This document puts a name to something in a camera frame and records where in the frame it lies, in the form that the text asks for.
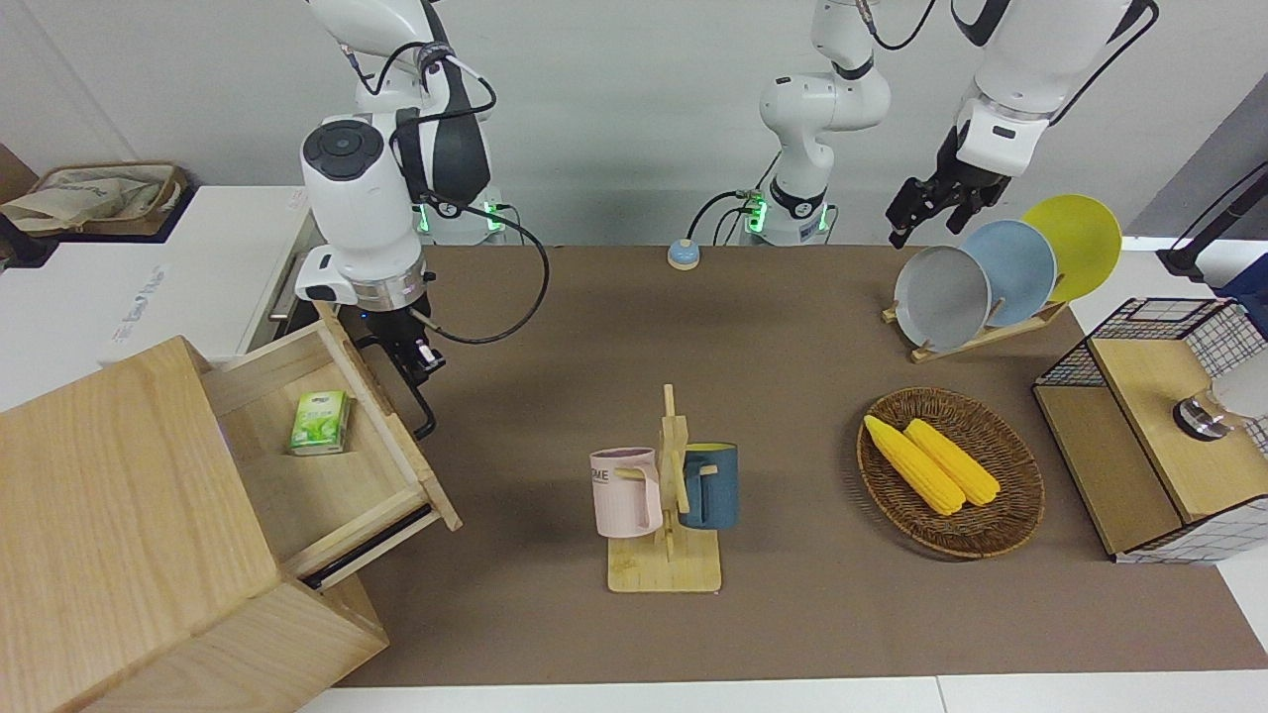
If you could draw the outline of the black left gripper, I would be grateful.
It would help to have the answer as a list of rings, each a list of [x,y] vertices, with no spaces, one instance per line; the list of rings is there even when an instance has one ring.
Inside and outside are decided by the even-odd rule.
[[[980,209],[1000,202],[1011,176],[970,165],[957,157],[959,148],[967,142],[971,122],[966,121],[951,129],[940,146],[935,173],[924,180],[907,178],[891,200],[885,212],[891,223],[891,247],[905,247],[910,231],[922,225],[928,214],[954,208],[948,217],[948,231],[959,235]]]

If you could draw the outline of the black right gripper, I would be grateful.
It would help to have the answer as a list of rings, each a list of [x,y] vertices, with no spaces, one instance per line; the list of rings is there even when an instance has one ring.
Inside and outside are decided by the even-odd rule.
[[[417,403],[424,421],[412,429],[415,442],[422,442],[435,433],[437,420],[431,405],[424,395],[424,384],[430,379],[434,370],[445,365],[445,358],[439,351],[431,351],[431,345],[426,335],[426,329],[411,310],[418,311],[424,316],[431,316],[431,304],[427,297],[420,297],[408,308],[392,311],[359,310],[361,324],[368,330],[365,337],[359,339],[361,351],[372,345],[383,348],[394,365],[399,379],[402,379]]]

